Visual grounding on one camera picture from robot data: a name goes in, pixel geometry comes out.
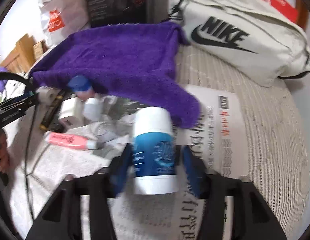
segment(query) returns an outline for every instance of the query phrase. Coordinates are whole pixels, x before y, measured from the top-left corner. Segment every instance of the nike logo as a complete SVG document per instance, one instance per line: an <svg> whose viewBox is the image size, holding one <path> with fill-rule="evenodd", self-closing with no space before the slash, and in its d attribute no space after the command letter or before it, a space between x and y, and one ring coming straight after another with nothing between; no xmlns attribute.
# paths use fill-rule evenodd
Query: nike logo
<svg viewBox="0 0 310 240"><path fill-rule="evenodd" d="M249 34L227 22L211 16L201 29L200 27L201 25L197 26L191 34L192 40L198 44L237 49L257 54L254 51L239 47L236 42L243 41L244 37L249 36ZM217 39L224 40L225 42L203 38L199 35L199 30L206 32L207 34L212 35Z"/></svg>
<svg viewBox="0 0 310 240"><path fill-rule="evenodd" d="M231 43L224 43L221 41L213 41L210 39L205 39L198 34L199 27L200 27L200 25L196 27L196 29L192 32L192 35L191 35L192 40L198 44L207 45L207 46L215 46L215 47L223 47L223 48L229 48L229 49L238 49L238 50L252 52L252 53L257 54L256 52L253 52L253 51L248 50L248 49L240 48L240 47L238 47L234 44L231 44Z"/></svg>

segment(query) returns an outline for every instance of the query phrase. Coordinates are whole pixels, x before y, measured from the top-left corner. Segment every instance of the blue label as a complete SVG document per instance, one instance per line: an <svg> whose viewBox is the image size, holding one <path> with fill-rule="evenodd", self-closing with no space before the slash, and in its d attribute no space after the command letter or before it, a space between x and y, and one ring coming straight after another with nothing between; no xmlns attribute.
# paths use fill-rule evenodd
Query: blue label
<svg viewBox="0 0 310 240"><path fill-rule="evenodd" d="M135 138L133 167L137 177L175 175L173 138L167 133L149 132Z"/></svg>

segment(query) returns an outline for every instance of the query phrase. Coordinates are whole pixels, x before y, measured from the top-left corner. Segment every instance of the blue bottle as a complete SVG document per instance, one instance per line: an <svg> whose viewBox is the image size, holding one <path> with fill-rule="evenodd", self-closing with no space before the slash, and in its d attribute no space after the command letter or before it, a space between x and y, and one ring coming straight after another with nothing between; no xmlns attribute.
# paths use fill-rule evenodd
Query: blue bottle
<svg viewBox="0 0 310 240"><path fill-rule="evenodd" d="M178 191L172 122L167 110L147 107L136 113L133 167L135 194Z"/></svg>

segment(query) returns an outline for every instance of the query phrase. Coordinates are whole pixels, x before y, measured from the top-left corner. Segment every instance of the white charger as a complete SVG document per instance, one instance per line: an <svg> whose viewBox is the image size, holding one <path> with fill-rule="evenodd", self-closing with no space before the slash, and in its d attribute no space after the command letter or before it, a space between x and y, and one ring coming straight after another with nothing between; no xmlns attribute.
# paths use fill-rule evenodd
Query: white charger
<svg viewBox="0 0 310 240"><path fill-rule="evenodd" d="M67 129L84 126L83 107L84 104L79 98L70 98L63 101L58 121Z"/></svg>

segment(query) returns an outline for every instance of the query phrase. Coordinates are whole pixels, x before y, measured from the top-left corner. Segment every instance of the black cable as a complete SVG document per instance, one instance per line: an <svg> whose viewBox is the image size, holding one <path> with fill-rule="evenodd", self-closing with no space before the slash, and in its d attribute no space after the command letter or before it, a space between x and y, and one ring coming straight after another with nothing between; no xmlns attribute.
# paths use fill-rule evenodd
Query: black cable
<svg viewBox="0 0 310 240"><path fill-rule="evenodd" d="M37 167L37 165L38 165L38 163L39 163L41 157L43 156L43 154L46 152L46 150L48 149L48 147L49 147L50 145L51 145L51 144L47 144L46 147L44 148L44 150L40 153L39 157L37 158L37 160L35 161L35 163L34 163L32 169L31 169L31 172L29 172L29 173L27 174L27 176L30 176L30 175L32 175L32 174L34 173L34 171L35 171L35 169L36 169L36 167Z"/></svg>
<svg viewBox="0 0 310 240"><path fill-rule="evenodd" d="M26 144L25 169L24 169L28 208L29 208L29 212L30 212L31 219L32 219L33 222L34 222L34 213L33 213L33 206L32 206L32 203L30 203L30 198L29 198L29 183L28 183L28 176L27 176L27 162L28 162L28 151L29 151L29 144L30 144L30 139L31 139L31 133L32 133L32 130L33 130L34 122L36 120L37 108L38 108L38 105L35 105L35 110L34 110L34 114L32 116L32 121L31 121L31 124L30 124L30 130L29 130L29 135L28 135L27 144Z"/></svg>

